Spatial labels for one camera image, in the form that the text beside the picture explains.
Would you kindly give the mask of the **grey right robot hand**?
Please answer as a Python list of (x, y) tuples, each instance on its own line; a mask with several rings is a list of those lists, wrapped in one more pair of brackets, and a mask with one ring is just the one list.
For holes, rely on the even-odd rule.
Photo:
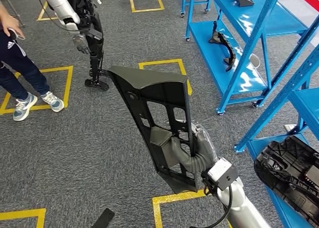
[(172, 137), (172, 150), (173, 154), (187, 171), (193, 174), (202, 173), (215, 165), (218, 157), (209, 133), (199, 123), (192, 123), (191, 129), (197, 142), (196, 154), (194, 157), (188, 155), (181, 147), (178, 138)]

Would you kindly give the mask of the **grey hand of second robot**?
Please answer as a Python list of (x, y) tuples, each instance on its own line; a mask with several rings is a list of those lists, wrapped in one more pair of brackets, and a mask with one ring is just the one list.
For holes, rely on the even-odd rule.
[(73, 41), (78, 51), (84, 53), (84, 54), (91, 53), (88, 43), (85, 35), (83, 34), (74, 35), (73, 37)]

